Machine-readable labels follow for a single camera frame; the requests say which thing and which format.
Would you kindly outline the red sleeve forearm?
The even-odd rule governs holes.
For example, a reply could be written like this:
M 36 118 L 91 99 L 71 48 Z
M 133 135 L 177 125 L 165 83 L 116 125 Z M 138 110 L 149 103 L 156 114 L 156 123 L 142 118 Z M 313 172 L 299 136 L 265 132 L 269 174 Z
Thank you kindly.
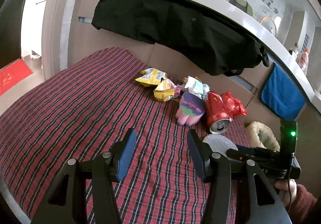
M 315 198 L 303 185 L 298 184 L 297 195 L 291 204 L 288 215 L 292 223 L 321 223 L 320 198 Z

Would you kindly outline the person's right hand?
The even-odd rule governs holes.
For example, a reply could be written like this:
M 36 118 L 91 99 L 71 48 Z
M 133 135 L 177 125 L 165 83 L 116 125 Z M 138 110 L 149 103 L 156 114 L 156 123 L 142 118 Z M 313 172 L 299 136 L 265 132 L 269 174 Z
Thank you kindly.
M 278 180 L 274 187 L 279 191 L 279 197 L 285 207 L 291 205 L 297 197 L 297 183 L 293 179 Z

